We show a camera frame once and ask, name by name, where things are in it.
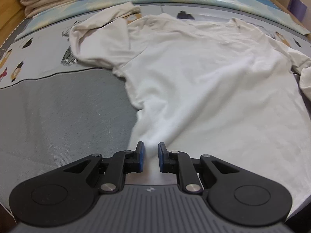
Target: white t-shirt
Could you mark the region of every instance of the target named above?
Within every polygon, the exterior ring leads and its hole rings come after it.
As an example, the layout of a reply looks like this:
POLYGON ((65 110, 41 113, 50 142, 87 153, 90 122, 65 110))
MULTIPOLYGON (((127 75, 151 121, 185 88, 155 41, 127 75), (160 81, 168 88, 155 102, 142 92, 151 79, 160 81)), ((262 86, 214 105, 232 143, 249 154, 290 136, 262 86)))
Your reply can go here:
POLYGON ((290 69, 310 66, 310 58, 239 19, 161 14, 127 24, 120 17, 133 9, 103 10, 69 38, 79 60, 125 77, 139 109, 128 148, 143 141, 148 163, 130 182, 172 181, 158 166, 165 142, 169 151, 211 154, 281 183, 296 210, 311 195, 311 122, 290 69))

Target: round black joint cover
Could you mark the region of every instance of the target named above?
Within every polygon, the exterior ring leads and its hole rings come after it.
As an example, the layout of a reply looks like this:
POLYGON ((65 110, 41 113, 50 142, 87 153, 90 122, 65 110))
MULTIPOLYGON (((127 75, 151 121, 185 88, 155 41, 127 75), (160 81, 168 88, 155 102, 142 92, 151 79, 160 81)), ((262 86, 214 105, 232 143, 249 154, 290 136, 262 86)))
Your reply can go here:
POLYGON ((79 174, 47 173, 17 185, 9 204, 20 221, 37 227, 55 227, 88 213, 97 193, 79 174))
POLYGON ((253 173, 223 175, 209 190, 207 202, 221 217, 249 227, 285 221, 292 205, 285 187, 253 173))

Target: purple object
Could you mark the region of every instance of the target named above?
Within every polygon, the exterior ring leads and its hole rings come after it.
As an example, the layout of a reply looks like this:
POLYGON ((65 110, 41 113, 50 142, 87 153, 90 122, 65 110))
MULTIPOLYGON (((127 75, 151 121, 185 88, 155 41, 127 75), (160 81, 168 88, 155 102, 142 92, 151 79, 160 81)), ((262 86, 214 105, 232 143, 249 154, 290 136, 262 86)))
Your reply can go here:
POLYGON ((287 9, 299 20, 304 19, 306 14, 307 6, 303 4, 300 0, 290 0, 287 9))

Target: black seam line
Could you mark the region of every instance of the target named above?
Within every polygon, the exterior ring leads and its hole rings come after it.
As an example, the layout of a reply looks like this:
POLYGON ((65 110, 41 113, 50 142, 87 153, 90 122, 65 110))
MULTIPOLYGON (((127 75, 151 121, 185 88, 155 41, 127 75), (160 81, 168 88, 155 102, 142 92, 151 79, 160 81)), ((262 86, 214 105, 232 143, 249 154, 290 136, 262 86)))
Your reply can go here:
POLYGON ((74 71, 57 72, 57 73, 50 74, 50 75, 47 75, 47 76, 44 76, 44 77, 41 77, 41 78, 23 79, 23 80, 20 80, 19 82, 15 83, 15 84, 13 84, 13 85, 9 85, 9 86, 6 86, 6 87, 4 87, 4 88, 1 88, 0 90, 13 87, 13 86, 15 86, 15 85, 17 85, 18 83, 23 82, 23 81, 41 80, 41 79, 45 79, 45 78, 49 78, 49 77, 55 76, 55 75, 57 75, 57 74, 69 74, 69 73, 76 73, 76 72, 81 72, 81 71, 88 71, 88 70, 104 70, 104 69, 109 70, 109 69, 103 68, 103 67, 90 67, 90 68, 80 69, 80 70, 74 70, 74 71))

